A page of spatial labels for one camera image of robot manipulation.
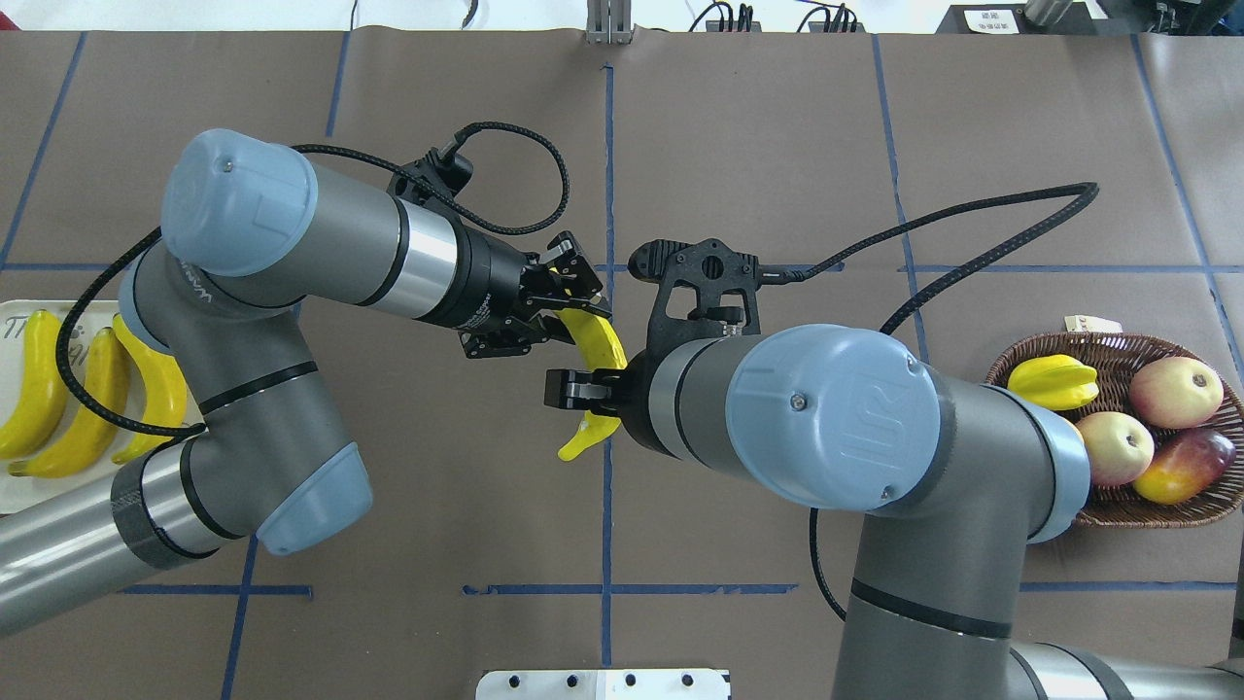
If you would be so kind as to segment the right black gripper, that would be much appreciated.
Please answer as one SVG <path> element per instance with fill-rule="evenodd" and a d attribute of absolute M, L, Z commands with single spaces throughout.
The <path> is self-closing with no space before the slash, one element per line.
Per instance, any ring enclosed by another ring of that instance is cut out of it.
<path fill-rule="evenodd" d="M 639 446 L 671 453 L 671 444 L 678 441 L 680 380 L 671 354 L 639 351 L 623 371 L 552 368 L 542 380 L 542 404 L 557 409 L 616 409 L 624 431 Z"/>

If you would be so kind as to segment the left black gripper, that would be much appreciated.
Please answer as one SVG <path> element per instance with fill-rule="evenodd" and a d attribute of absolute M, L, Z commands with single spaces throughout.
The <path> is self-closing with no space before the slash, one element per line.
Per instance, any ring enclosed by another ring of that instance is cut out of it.
<path fill-rule="evenodd" d="M 428 325 L 457 332 L 466 358 L 526 356 L 550 339 L 572 344 L 577 333 L 613 336 L 603 280 L 571 231 L 556 234 L 537 264 L 471 228 L 455 240 L 455 274 Z M 532 298 L 546 292 L 569 300 Z"/>

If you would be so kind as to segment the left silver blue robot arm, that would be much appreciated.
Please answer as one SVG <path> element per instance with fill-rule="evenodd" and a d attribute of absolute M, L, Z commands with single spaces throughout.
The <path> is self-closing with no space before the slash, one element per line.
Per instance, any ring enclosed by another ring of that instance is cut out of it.
<path fill-rule="evenodd" d="M 471 358 L 578 344 L 573 310 L 610 320 L 605 283 L 572 234 L 521 252 L 459 204 L 462 145 L 406 165 L 336 145 L 205 131 L 182 150 L 158 230 L 117 269 L 121 318 L 172 356 L 202 426 L 106 477 L 2 518 L 2 634 L 258 537 L 292 555 L 360 521 L 372 491 L 360 448 L 294 310 L 304 298 L 454 331 Z"/>

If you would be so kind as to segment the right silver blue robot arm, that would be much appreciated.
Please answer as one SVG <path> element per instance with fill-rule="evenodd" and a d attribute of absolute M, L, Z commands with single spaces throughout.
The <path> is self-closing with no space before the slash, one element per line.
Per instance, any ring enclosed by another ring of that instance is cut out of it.
<path fill-rule="evenodd" d="M 622 418 L 656 453 L 863 513 L 835 699 L 1239 699 L 1242 656 L 1136 663 L 1013 639 L 1028 545 L 1088 496 L 1056 413 L 880 332 L 699 338 L 623 371 L 549 371 L 545 402 Z"/>

